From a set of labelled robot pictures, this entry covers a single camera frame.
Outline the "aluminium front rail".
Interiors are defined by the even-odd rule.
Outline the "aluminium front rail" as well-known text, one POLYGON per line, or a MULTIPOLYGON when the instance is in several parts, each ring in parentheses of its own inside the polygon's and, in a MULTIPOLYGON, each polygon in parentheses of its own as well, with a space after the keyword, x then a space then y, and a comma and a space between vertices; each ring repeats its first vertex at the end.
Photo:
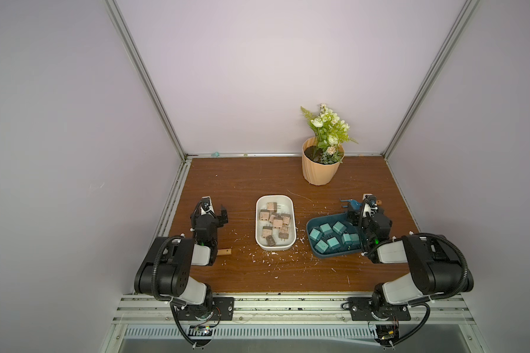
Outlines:
MULTIPOLYGON (((368 308, 368 292, 221 293, 216 294, 213 320, 228 324, 383 324, 368 308)), ((169 302, 147 295, 124 295, 114 324, 172 323, 169 302)))

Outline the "teal plug by rake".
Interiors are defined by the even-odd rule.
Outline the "teal plug by rake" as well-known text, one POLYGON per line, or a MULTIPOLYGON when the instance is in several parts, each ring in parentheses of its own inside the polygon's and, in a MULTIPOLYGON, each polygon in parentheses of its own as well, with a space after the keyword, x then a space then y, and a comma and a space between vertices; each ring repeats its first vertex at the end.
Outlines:
POLYGON ((350 234, 350 240, 351 240, 352 247, 356 247, 356 246, 361 244, 361 240, 359 238, 359 235, 356 234, 356 233, 350 234))

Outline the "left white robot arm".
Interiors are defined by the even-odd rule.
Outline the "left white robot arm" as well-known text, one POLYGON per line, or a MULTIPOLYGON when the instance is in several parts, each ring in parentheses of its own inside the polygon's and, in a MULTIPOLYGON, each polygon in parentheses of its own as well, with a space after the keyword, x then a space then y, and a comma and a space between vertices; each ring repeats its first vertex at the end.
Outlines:
POLYGON ((190 216, 191 237, 157 237, 134 279, 137 294, 168 302, 175 316, 205 321, 216 314, 211 286, 191 277, 193 266, 213 266, 218 256, 218 229, 228 212, 214 210, 210 197, 198 201, 190 216))

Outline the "artificial green white flowers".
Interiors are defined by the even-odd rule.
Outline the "artificial green white flowers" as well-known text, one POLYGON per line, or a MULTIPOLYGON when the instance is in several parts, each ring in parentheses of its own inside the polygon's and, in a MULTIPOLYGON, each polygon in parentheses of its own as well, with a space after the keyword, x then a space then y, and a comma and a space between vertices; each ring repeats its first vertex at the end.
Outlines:
POLYGON ((314 133, 312 145, 304 148, 304 155, 314 163, 334 165, 343 160, 341 150, 344 143, 357 141, 350 137, 350 125, 326 104, 319 106, 319 113, 313 113, 304 107, 301 113, 314 133))

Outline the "blue garden rake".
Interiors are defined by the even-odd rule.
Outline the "blue garden rake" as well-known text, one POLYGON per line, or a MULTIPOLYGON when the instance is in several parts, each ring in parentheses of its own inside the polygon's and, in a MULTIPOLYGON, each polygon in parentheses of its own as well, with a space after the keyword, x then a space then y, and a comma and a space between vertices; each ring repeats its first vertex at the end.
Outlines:
POLYGON ((366 206, 363 206, 361 202, 358 202, 354 199, 340 199, 340 202, 342 203, 343 208, 355 210, 357 212, 359 212, 361 209, 363 209, 367 213, 378 213, 382 210, 382 201, 379 199, 375 199, 374 201, 367 201, 366 206))

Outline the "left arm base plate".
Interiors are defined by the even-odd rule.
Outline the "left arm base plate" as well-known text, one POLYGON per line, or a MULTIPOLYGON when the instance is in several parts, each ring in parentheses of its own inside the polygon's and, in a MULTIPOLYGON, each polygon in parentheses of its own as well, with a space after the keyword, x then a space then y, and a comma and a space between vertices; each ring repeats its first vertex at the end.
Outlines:
POLYGON ((233 297, 214 297, 206 300, 200 305, 187 305, 185 307, 174 307, 178 319, 181 321, 204 322, 210 321, 232 321, 235 309, 233 297))

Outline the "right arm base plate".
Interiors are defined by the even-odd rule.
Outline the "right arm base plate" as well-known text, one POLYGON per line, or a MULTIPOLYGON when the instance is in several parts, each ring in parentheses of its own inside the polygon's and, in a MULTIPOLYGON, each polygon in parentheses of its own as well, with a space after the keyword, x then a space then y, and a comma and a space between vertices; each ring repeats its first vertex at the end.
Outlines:
POLYGON ((353 321, 400 322, 412 319, 404 305, 381 304, 367 297, 350 297, 341 308, 350 313, 353 321))

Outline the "white plastic storage box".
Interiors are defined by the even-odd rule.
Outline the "white plastic storage box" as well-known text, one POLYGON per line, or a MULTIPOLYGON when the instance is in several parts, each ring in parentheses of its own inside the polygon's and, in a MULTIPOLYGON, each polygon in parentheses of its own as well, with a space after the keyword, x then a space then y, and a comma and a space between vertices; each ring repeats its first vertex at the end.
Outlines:
POLYGON ((256 202, 256 243, 266 251, 290 249, 297 240, 293 201, 285 195, 266 195, 256 202))

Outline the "teal plastic storage box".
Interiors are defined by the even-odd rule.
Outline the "teal plastic storage box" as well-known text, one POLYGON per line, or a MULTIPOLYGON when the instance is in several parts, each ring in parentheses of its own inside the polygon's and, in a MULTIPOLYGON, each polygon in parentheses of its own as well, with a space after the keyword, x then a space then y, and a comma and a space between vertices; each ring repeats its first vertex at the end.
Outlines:
MULTIPOLYGON (((331 227, 336 223, 336 222, 342 222, 343 224, 346 225, 347 227, 347 230, 345 233, 349 233, 349 234, 358 234, 358 231, 355 229, 355 227, 349 223, 347 221, 347 214, 346 213, 338 213, 338 214, 333 214, 333 215, 328 215, 328 216, 320 216, 320 217, 316 217, 316 218, 313 218, 311 220, 308 221, 308 223, 306 224, 306 234, 308 236, 308 240, 309 240, 309 232, 316 228, 318 230, 319 229, 319 226, 321 224, 330 224, 331 227)), ((342 245, 342 235, 337 235, 337 234, 333 234, 332 236, 330 237, 326 237, 326 236, 322 236, 322 239, 323 241, 325 241, 327 243, 327 240, 329 238, 332 238, 332 237, 336 237, 338 238, 340 244, 342 245)), ((343 255, 348 255, 348 254, 356 254, 356 253, 361 253, 363 252, 364 250, 362 249, 362 246, 361 245, 358 245, 356 247, 344 247, 342 245, 341 249, 337 250, 337 251, 331 251, 330 249, 328 249, 325 254, 320 254, 318 253, 314 246, 317 242, 313 242, 313 241, 310 241, 309 240, 309 244, 310 244, 310 247, 312 249, 312 252, 313 254, 320 258, 320 259, 325 259, 325 258, 329 258, 329 257, 336 257, 336 256, 343 256, 343 255)))

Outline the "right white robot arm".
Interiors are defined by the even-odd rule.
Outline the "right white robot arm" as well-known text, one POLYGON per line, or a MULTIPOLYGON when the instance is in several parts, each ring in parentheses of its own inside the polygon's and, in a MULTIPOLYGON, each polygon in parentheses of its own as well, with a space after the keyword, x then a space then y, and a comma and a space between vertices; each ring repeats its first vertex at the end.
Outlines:
POLYGON ((349 199, 344 203, 346 220, 361 232, 362 256, 375 264, 409 267, 407 274, 376 285, 370 298, 350 297, 343 307, 354 321, 408 321, 411 307, 472 291, 468 262, 445 236, 410 232, 392 237, 392 221, 374 195, 365 194, 362 202, 349 199))

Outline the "beige flower pot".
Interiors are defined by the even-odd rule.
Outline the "beige flower pot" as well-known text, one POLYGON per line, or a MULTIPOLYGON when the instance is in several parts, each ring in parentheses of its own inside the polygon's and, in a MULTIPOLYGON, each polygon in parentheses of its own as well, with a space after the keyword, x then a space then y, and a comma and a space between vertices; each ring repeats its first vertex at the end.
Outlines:
POLYGON ((303 177, 311 185, 327 185, 337 173, 339 166, 342 164, 342 160, 331 165, 316 163, 305 154, 307 148, 311 146, 316 146, 316 138, 314 137, 307 139, 302 145, 303 177))

